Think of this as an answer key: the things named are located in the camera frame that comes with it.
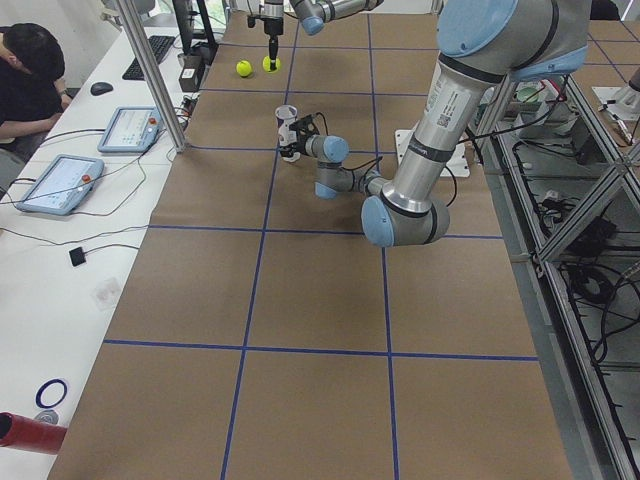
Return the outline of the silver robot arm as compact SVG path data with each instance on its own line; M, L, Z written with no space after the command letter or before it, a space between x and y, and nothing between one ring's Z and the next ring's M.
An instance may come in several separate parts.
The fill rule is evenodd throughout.
M327 23L347 18L363 11L372 11L383 3L382 0L325 0L290 1L296 18L303 30L313 36L319 33ZM260 10L260 19L264 23L265 34L269 36L268 71L277 69L279 36L284 32L284 2L265 1Z
M391 180L342 163L347 142L305 128L290 105L276 110L279 151L316 159L315 193L331 199L360 191L361 223L379 247L423 245L449 226L446 205L431 198L446 163L484 93L504 78L533 81L566 75L586 59L588 1L449 1L437 24L438 68L422 118Z

